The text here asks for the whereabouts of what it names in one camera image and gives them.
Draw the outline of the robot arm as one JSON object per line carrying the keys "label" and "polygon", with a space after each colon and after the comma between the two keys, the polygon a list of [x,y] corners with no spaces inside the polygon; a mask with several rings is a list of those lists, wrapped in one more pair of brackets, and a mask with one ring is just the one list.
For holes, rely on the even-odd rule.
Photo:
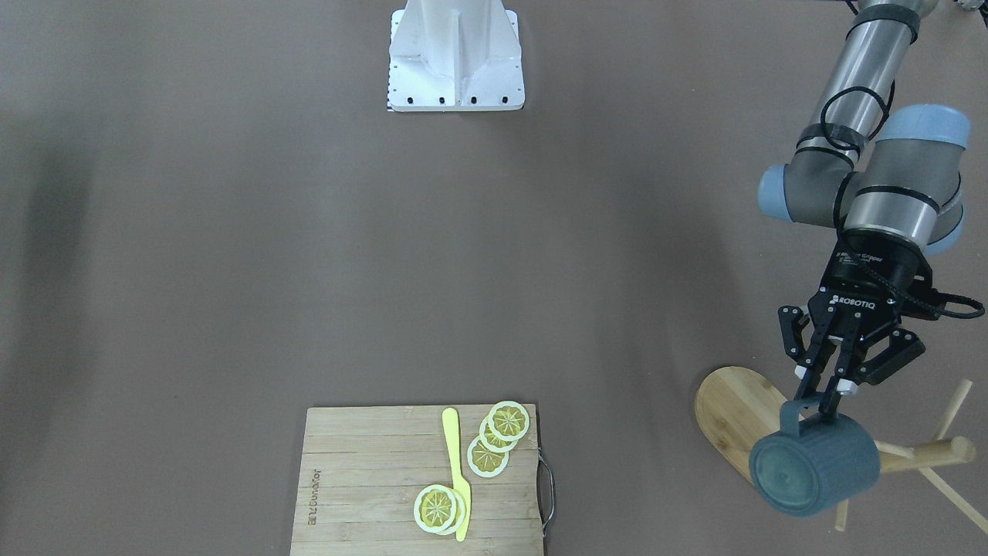
{"label": "robot arm", "polygon": [[925,346],[904,319],[977,319],[983,303],[934,286],[928,258],[963,231],[959,163],[970,123],[936,104],[892,109],[895,78],[932,1],[858,1],[844,47],[793,158],[763,173],[763,214],[833,229],[817,291],[780,307],[795,398],[823,419]]}

